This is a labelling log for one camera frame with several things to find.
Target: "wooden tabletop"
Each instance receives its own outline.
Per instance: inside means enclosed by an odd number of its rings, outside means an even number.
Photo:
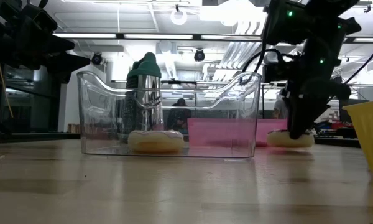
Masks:
[[[0,224],[370,224],[360,149],[253,159],[86,156],[78,140],[1,144]]]

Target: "pink container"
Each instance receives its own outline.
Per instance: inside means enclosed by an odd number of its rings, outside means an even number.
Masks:
[[[277,129],[286,129],[287,120],[259,119],[257,131],[254,121],[243,119],[188,119],[190,146],[200,147],[235,147],[245,146],[254,140],[256,146],[267,145],[267,133]]]

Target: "donut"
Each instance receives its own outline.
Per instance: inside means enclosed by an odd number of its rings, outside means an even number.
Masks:
[[[132,131],[128,143],[135,152],[171,153],[181,152],[184,139],[178,131]]]
[[[298,139],[291,139],[288,131],[276,130],[267,135],[267,144],[272,147],[307,148],[312,147],[315,139],[311,133],[304,133]]]

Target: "plastic container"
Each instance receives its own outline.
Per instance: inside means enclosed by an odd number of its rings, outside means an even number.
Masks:
[[[352,119],[356,134],[373,172],[373,102],[344,106]]]
[[[115,89],[105,85],[94,73],[79,72],[81,150],[85,154],[140,155],[130,150],[125,141],[129,130],[125,130],[122,118],[128,109],[125,100],[130,105],[132,99],[139,107],[138,113],[163,112],[162,125],[156,125],[156,130],[168,130],[167,115],[170,110],[187,109],[191,114],[188,127],[180,131],[185,141],[182,152],[150,156],[252,157],[256,145],[260,80],[260,75],[245,72],[217,89]],[[160,91],[162,99],[157,105],[146,105],[138,97],[132,97],[133,93],[152,95],[155,91]],[[188,106],[172,106],[174,101],[183,97]],[[209,119],[207,123],[208,118],[213,117],[221,119]],[[137,130],[150,131],[145,129],[149,127],[145,124],[146,119],[136,122],[138,124],[133,127]],[[196,124],[202,123],[209,131],[200,133],[196,129]],[[196,144],[196,135],[203,138],[210,136],[214,141]]]

